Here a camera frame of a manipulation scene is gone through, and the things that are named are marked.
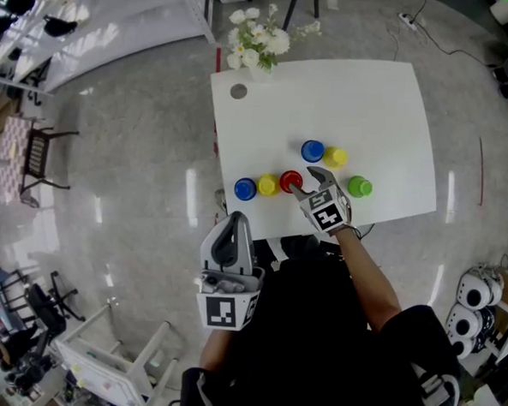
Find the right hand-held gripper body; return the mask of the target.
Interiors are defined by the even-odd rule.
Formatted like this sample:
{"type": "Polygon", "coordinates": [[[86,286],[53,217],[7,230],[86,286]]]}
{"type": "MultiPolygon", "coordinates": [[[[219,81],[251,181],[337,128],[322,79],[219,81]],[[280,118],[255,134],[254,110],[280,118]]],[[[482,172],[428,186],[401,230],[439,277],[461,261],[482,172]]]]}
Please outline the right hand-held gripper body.
{"type": "Polygon", "coordinates": [[[311,193],[299,205],[318,232],[331,235],[341,227],[351,226],[351,204],[338,186],[311,193]]]}

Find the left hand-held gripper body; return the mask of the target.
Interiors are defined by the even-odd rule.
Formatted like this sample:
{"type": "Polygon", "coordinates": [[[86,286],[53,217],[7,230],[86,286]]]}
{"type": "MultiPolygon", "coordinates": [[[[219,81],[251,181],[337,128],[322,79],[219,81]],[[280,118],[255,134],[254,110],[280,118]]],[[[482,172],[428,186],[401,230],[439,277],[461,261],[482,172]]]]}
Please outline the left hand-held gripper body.
{"type": "Polygon", "coordinates": [[[240,331],[250,323],[266,274],[259,267],[253,271],[248,276],[206,270],[196,278],[196,301],[205,328],[240,331]]]}

